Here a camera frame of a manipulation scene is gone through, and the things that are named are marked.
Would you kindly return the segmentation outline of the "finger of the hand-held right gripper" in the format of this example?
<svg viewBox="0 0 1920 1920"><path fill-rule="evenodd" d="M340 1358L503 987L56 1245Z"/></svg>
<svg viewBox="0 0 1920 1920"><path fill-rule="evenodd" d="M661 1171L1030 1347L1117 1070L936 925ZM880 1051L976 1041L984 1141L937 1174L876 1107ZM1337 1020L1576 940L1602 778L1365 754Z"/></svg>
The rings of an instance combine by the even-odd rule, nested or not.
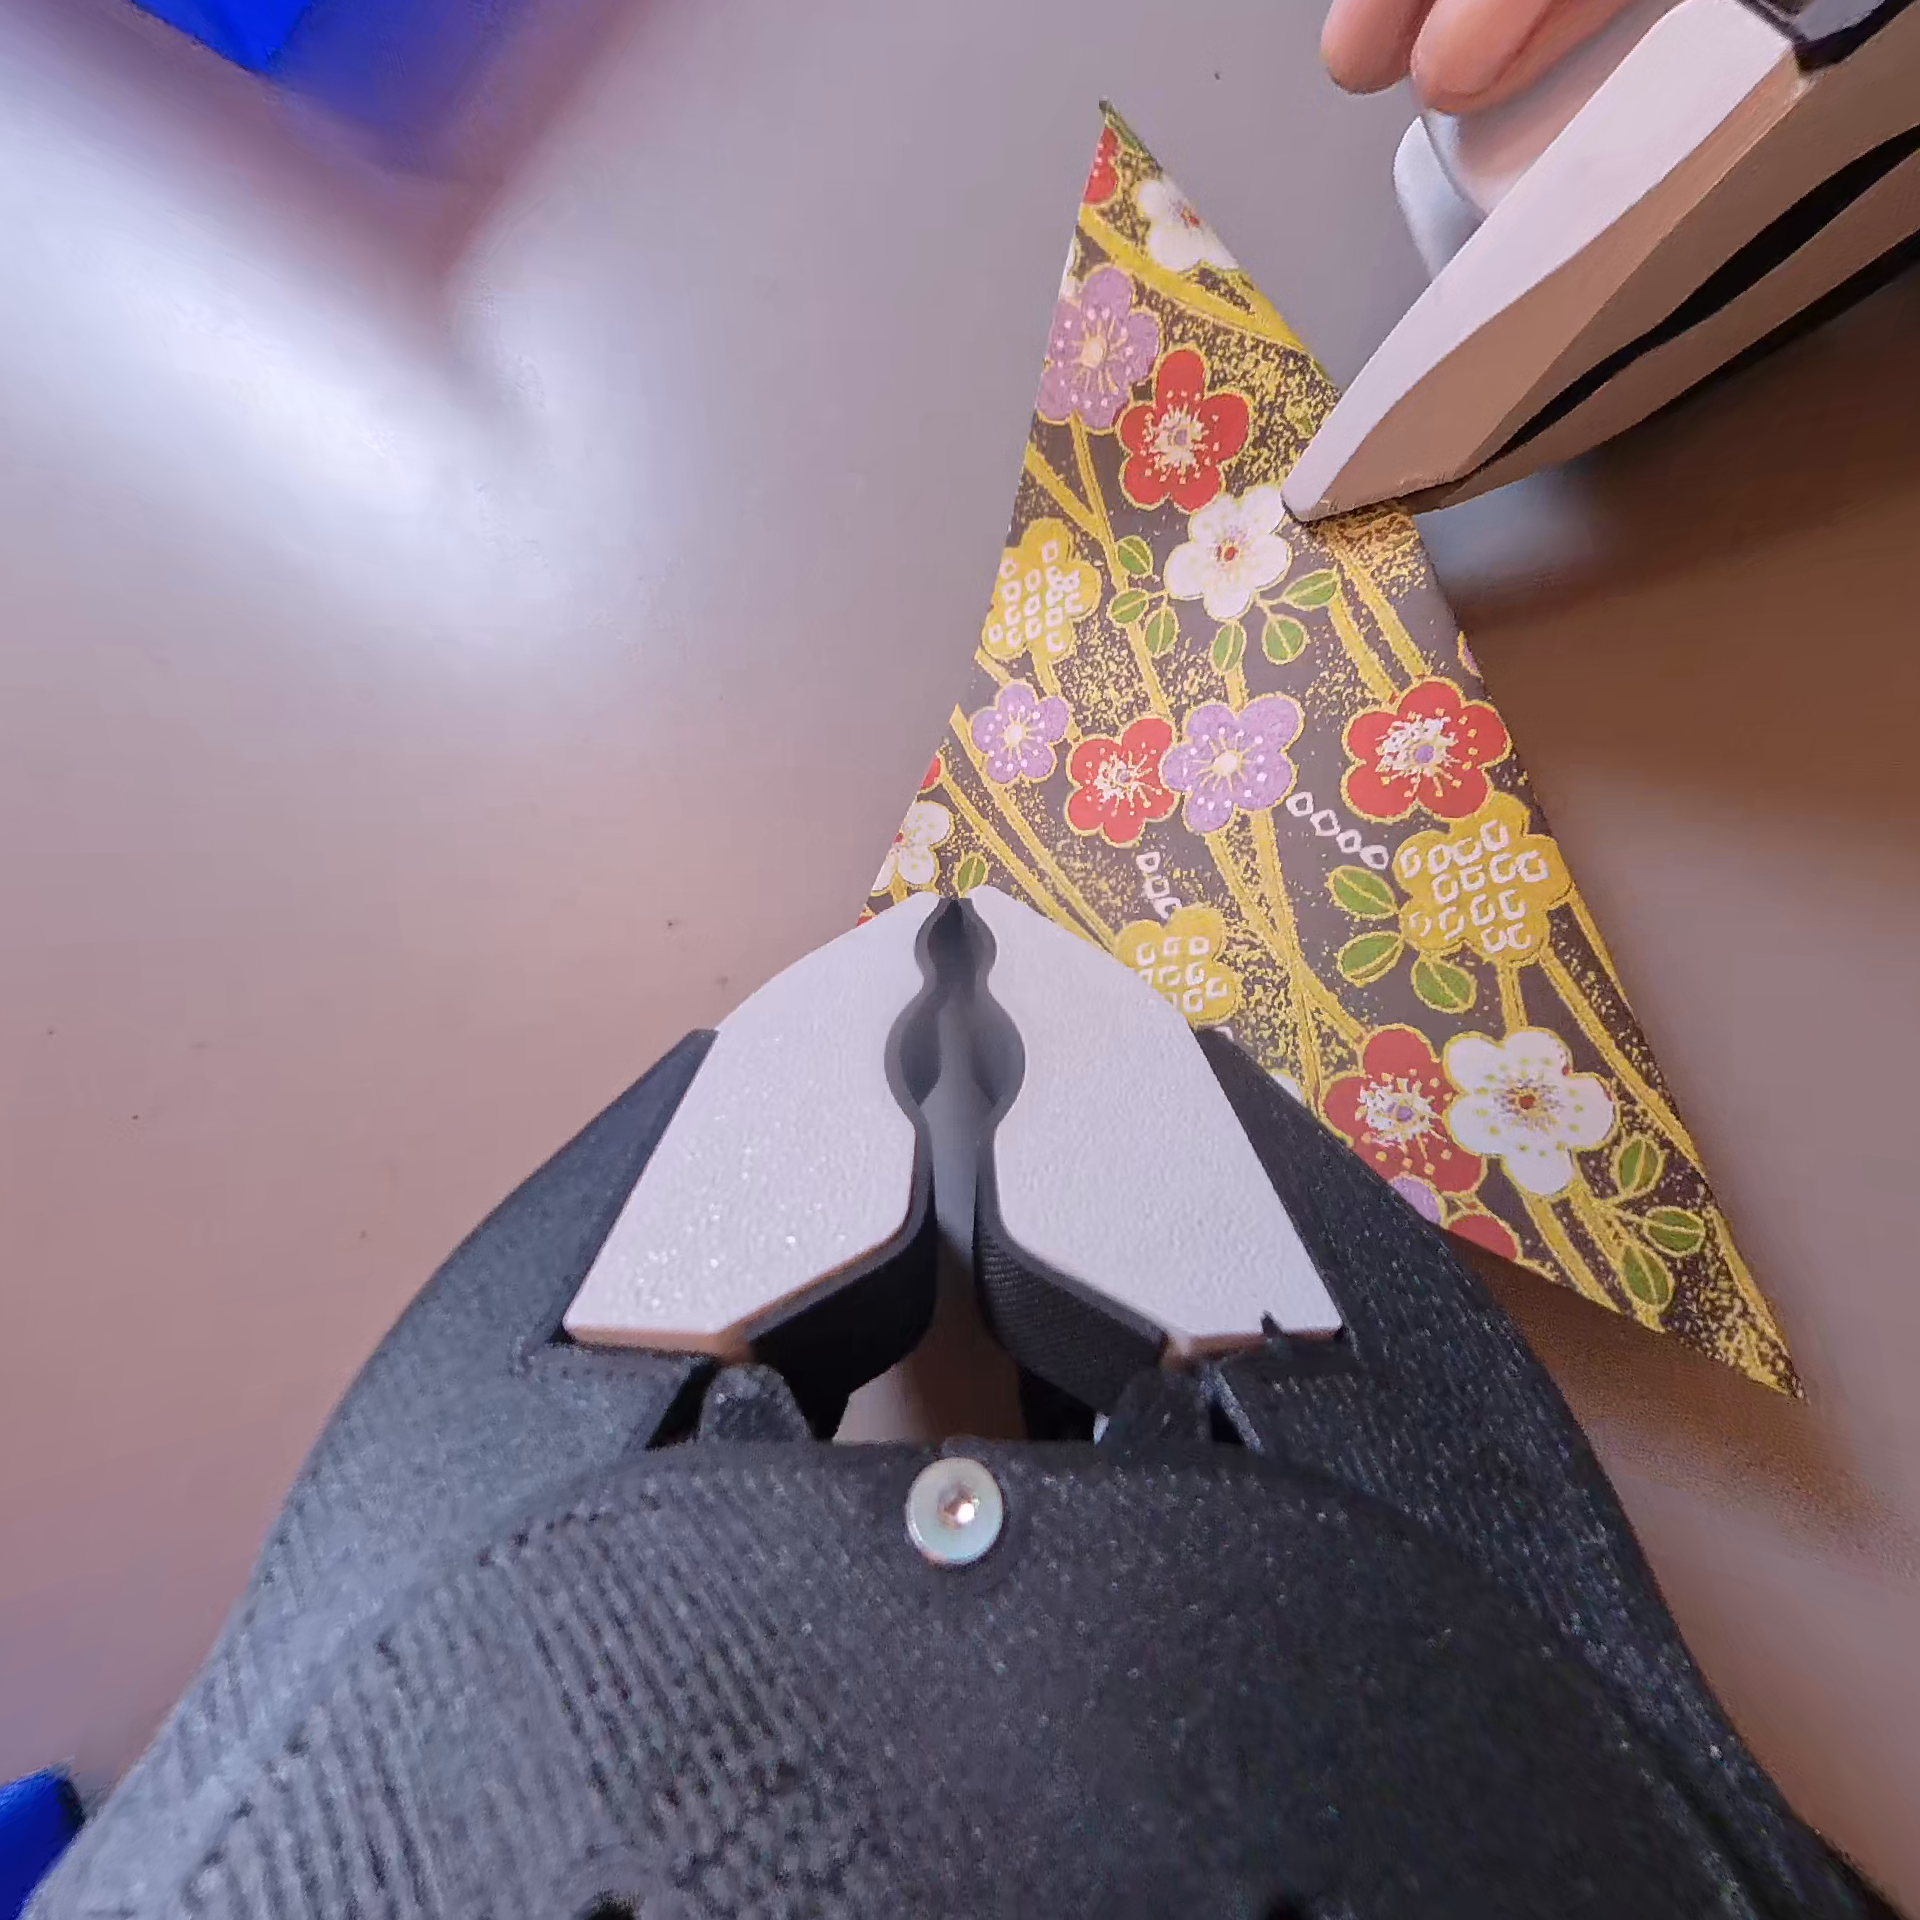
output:
<svg viewBox="0 0 1920 1920"><path fill-rule="evenodd" d="M1916 152L1916 3L1637 3L1392 177L1429 285L1282 482L1315 521L1437 506L1578 371L1864 152Z"/></svg>
<svg viewBox="0 0 1920 1920"><path fill-rule="evenodd" d="M1742 371L1916 259L1916 152L1864 152L1745 238L1669 313L1578 371L1492 455L1437 483L1450 506L1574 457Z"/></svg>

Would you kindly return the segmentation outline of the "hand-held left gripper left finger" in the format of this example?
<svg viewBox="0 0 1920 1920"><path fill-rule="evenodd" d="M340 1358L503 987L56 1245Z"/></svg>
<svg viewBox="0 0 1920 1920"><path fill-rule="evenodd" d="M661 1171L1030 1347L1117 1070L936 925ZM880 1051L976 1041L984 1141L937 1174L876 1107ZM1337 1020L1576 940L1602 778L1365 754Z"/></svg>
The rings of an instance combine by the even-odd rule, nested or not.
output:
<svg viewBox="0 0 1920 1920"><path fill-rule="evenodd" d="M564 1314L582 1347L758 1362L818 1435L919 1345L939 1223L918 896L828 940L715 1030Z"/></svg>

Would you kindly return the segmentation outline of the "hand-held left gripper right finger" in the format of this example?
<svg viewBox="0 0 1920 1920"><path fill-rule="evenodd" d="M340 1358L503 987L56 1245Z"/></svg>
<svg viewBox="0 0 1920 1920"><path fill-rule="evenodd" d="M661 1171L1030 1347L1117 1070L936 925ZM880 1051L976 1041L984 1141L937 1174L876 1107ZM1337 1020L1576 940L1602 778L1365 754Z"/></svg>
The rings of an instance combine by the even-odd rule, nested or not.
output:
<svg viewBox="0 0 1920 1920"><path fill-rule="evenodd" d="M1092 1417L1158 1368L1342 1315L1187 1020L1006 894L971 894L985 1099L973 1269L994 1339Z"/></svg>

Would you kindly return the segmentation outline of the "green backed floral paper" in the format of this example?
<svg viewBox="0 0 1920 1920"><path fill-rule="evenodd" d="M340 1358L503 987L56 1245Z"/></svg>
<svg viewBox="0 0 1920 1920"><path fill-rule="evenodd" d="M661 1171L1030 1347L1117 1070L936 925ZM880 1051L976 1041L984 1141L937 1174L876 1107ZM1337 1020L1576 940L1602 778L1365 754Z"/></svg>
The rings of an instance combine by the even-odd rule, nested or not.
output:
<svg viewBox="0 0 1920 1920"><path fill-rule="evenodd" d="M971 680L859 918L1025 903L1454 1242L1798 1398L1417 529L1284 509L1334 396L1104 105Z"/></svg>

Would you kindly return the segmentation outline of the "person's right hand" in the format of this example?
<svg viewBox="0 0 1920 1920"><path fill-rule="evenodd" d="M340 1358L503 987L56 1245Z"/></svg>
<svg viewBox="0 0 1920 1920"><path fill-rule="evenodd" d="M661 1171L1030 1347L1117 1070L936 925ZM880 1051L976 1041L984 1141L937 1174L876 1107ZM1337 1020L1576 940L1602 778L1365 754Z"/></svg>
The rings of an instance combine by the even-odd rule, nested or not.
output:
<svg viewBox="0 0 1920 1920"><path fill-rule="evenodd" d="M1331 2L1318 38L1331 82L1399 82L1426 108L1467 114L1525 91L1635 2Z"/></svg>

